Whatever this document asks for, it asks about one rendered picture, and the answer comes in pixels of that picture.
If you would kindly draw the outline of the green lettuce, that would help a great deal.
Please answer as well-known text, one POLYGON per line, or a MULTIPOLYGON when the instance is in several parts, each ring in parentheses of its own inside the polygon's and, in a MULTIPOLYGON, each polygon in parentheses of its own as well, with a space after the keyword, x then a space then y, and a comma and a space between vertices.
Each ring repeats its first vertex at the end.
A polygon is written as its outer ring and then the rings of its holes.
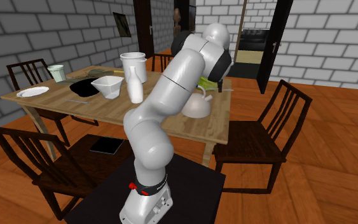
POLYGON ((201 88, 199 87, 202 87, 206 91, 218 91, 218 84, 213 81, 209 81, 207 78, 203 76, 200 77, 196 89, 201 90, 201 88))

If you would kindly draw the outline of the white teapot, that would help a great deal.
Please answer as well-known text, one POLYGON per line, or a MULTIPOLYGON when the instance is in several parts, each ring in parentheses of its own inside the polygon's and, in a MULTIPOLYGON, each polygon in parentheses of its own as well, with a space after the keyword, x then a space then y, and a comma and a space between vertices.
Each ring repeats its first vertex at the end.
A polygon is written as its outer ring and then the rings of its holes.
POLYGON ((204 118, 210 115, 210 100, 213 96, 206 95, 202 86, 198 85, 198 87, 202 89, 203 94, 192 93, 181 111, 183 115, 190 118, 204 118))

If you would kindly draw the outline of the black oven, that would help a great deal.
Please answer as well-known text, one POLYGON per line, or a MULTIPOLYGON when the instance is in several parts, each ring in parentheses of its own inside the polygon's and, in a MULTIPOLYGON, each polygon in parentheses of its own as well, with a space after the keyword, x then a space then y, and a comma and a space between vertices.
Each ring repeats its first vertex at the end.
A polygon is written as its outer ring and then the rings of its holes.
POLYGON ((243 29, 238 49, 263 52, 268 33, 268 29, 243 29))

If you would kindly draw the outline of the dark wooden chair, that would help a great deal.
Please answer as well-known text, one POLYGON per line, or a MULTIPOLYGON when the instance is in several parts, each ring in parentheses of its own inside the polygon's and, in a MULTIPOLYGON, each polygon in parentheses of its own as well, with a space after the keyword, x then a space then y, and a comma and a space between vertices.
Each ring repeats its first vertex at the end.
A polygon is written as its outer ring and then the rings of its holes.
POLYGON ((161 72, 163 72, 166 69, 169 62, 174 58, 172 55, 160 54, 160 53, 154 54, 152 56, 152 68, 151 68, 152 71, 155 71, 155 62, 157 57, 160 58, 161 72))
POLYGON ((0 146, 39 187, 58 220, 132 155, 126 139, 114 155, 90 151, 100 138, 87 134, 66 148, 52 134, 0 127, 0 146))
MULTIPOLYGON (((7 65, 6 68, 9 72, 12 84, 15 88, 15 90, 20 90, 20 87, 18 85, 17 79, 15 78, 13 68, 14 67, 20 67, 21 70, 24 72, 25 77, 27 78, 30 85, 38 84, 43 82, 43 79, 41 78, 38 68, 36 67, 36 63, 42 63, 43 67, 45 68, 46 72, 49 74, 50 78, 53 78, 51 72, 47 69, 47 65, 44 61, 44 59, 36 59, 36 60, 28 60, 25 62, 19 62, 16 64, 10 64, 7 65)), ((70 146, 69 140, 67 138, 67 135, 65 133, 65 130, 63 128, 63 125, 61 123, 61 119, 67 117, 67 114, 58 113, 54 111, 48 111, 45 109, 39 109, 36 108, 36 111, 40 115, 40 117, 53 120, 55 122, 55 125, 57 126, 60 135, 62 136, 62 139, 64 140, 64 144, 66 146, 70 146)))
POLYGON ((228 193, 270 194, 281 165, 298 137, 311 105, 312 98, 284 80, 280 80, 270 102, 256 121, 231 121, 227 144, 214 147, 215 171, 221 172, 224 164, 271 164, 272 169, 266 188, 223 188, 228 193), (286 87, 280 107, 265 128, 262 121, 273 106, 280 89, 286 87), (287 123, 299 99, 305 101, 296 126, 285 146, 279 149, 275 140, 287 123))

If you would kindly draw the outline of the black door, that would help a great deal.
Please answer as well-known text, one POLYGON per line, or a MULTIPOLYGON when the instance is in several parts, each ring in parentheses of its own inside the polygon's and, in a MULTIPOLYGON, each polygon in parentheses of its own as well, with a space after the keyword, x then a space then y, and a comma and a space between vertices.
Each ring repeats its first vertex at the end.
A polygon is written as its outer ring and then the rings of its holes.
POLYGON ((265 93, 292 5, 293 0, 277 1, 275 13, 266 39, 263 57, 259 65, 258 76, 256 78, 261 94, 265 93))

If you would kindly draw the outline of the brown wooden figure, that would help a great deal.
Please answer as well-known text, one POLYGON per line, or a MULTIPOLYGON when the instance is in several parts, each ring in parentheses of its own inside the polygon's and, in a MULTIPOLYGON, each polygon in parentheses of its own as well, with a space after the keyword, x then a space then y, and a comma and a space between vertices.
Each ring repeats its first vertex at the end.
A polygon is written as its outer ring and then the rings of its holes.
POLYGON ((181 14, 179 8, 176 8, 174 10, 174 14, 172 18, 174 21, 173 35, 174 37, 176 37, 181 31, 181 26, 179 25, 179 22, 181 21, 181 14))

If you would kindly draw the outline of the white bottle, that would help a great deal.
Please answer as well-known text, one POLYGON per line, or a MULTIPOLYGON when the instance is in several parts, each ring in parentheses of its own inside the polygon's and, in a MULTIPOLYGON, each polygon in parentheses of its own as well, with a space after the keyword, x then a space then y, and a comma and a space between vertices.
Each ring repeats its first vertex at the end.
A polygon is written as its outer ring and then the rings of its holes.
POLYGON ((143 101, 143 86, 140 78, 137 76, 135 66, 129 67, 127 91, 132 103, 138 104, 143 101))

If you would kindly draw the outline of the large white pot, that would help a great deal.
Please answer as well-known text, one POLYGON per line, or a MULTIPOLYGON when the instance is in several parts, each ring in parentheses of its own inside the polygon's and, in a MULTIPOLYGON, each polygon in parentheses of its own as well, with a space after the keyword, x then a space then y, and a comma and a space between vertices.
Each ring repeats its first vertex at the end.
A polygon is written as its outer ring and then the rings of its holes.
POLYGON ((123 71, 125 74, 125 81, 128 81, 130 76, 130 66, 135 66, 137 76, 142 83, 147 81, 146 72, 146 54, 142 52, 127 52, 120 55, 123 64, 123 71))

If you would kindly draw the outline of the dark brown door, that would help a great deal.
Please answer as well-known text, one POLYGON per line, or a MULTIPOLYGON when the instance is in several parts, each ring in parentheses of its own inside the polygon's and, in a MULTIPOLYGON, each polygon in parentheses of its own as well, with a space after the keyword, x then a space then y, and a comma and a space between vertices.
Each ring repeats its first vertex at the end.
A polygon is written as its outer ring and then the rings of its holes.
POLYGON ((150 0, 133 0, 139 51, 150 58, 154 54, 150 0))

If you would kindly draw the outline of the black robot stand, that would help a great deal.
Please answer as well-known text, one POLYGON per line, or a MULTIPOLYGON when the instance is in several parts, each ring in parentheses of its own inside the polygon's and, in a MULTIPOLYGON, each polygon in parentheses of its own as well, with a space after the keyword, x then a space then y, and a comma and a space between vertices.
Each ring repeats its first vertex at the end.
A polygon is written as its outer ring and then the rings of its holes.
MULTIPOLYGON (((165 170, 173 203, 158 224, 214 224, 225 175, 180 155, 174 155, 165 170)), ((134 179, 134 157, 131 156, 64 220, 67 224, 122 224, 120 211, 134 179)))

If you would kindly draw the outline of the white square bowl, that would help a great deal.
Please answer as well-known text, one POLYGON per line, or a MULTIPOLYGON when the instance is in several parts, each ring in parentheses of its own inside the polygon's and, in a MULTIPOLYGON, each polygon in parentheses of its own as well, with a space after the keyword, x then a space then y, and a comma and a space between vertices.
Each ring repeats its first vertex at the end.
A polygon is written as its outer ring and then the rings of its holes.
POLYGON ((120 87, 124 77, 103 76, 91 82, 106 99, 115 99, 120 95, 120 87))

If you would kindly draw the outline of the wooden dining table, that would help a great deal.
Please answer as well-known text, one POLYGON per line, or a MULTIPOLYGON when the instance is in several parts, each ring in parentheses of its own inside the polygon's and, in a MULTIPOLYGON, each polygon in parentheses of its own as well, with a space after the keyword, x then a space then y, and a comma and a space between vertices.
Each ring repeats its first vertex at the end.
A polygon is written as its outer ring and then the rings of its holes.
MULTIPOLYGON (((46 134, 48 130, 36 108, 122 125, 125 113, 136 107, 129 99, 125 83, 121 86, 120 96, 115 99, 105 99, 101 94, 82 98, 72 92, 67 85, 58 84, 54 80, 44 81, 39 86, 48 87, 49 91, 34 97, 17 97, 17 93, 12 92, 3 95, 1 98, 21 105, 40 132, 46 134), (89 103, 82 104, 63 101, 62 99, 86 101, 89 103)), ((218 91, 208 92, 209 95, 213 96, 210 103, 211 112, 209 116, 194 119, 178 114, 166 118, 161 123, 162 128, 170 136, 205 143, 202 164, 206 167, 209 166, 214 146, 217 143, 228 143, 231 80, 224 79, 223 89, 221 93, 218 91)))

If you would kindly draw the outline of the olive green flat utensil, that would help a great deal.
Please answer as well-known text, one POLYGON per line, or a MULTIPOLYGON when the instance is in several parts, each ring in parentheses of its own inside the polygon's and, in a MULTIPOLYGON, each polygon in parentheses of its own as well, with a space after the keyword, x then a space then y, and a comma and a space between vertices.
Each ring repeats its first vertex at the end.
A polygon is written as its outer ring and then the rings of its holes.
POLYGON ((89 72, 86 72, 86 75, 91 78, 101 78, 103 76, 113 76, 124 74, 123 71, 105 71, 104 69, 92 69, 89 72))

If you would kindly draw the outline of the black tablet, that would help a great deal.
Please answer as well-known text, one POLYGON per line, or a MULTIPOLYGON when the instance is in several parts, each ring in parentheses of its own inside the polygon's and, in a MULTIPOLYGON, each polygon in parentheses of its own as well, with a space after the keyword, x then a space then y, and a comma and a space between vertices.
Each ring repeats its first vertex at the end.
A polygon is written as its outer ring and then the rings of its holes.
POLYGON ((97 153, 105 153, 114 155, 120 146, 123 144, 124 139, 115 137, 102 136, 91 148, 90 151, 97 153))

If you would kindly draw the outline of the black bowl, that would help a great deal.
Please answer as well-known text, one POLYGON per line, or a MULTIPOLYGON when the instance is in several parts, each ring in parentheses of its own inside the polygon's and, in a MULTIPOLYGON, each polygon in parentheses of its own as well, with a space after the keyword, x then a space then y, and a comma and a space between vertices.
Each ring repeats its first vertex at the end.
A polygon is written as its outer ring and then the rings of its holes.
POLYGON ((99 91, 91 84, 96 78, 87 78, 77 81, 70 85, 70 89, 80 97, 90 97, 99 93, 99 91))

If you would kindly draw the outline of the pale green cup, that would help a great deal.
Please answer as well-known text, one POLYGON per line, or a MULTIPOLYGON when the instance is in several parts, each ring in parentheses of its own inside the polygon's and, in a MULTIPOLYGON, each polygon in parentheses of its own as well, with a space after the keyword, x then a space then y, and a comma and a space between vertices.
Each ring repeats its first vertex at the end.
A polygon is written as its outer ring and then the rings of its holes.
POLYGON ((51 73, 53 79, 56 82, 64 81, 66 80, 65 72, 64 72, 64 66, 63 65, 53 65, 47 67, 49 72, 51 73))

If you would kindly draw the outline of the white plate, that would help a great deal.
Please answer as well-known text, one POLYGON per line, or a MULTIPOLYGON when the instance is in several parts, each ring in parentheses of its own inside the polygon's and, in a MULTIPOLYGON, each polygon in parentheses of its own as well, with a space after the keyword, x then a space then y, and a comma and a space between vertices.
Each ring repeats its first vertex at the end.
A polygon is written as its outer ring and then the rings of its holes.
POLYGON ((49 91, 48 87, 32 87, 17 93, 17 97, 33 97, 49 91))

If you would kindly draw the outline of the dark wall picture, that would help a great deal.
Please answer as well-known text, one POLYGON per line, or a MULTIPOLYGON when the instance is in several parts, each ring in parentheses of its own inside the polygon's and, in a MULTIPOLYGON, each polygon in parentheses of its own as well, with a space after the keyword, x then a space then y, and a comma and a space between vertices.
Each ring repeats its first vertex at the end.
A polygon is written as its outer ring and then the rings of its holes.
POLYGON ((130 28, 126 16, 121 13, 113 12, 118 32, 121 37, 131 37, 130 28))

